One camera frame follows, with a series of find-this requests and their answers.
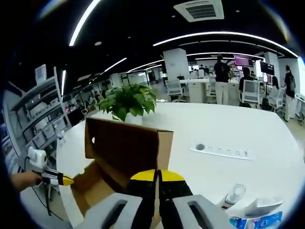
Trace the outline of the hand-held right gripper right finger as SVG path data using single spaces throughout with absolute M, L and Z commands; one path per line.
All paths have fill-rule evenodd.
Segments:
M 185 179 L 159 170 L 159 212 L 165 229 L 229 229 L 227 214 L 202 195 L 194 195 Z

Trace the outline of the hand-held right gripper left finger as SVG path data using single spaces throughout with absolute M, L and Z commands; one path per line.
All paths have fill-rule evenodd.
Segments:
M 81 229 L 149 229 L 155 218 L 157 172 L 131 177 L 123 193 L 113 193 L 87 211 Z

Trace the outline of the person's left hand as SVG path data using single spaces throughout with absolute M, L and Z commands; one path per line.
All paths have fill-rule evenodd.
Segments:
M 42 181 L 42 176 L 32 170 L 10 175 L 16 191 L 21 192 L 29 187 L 36 186 Z

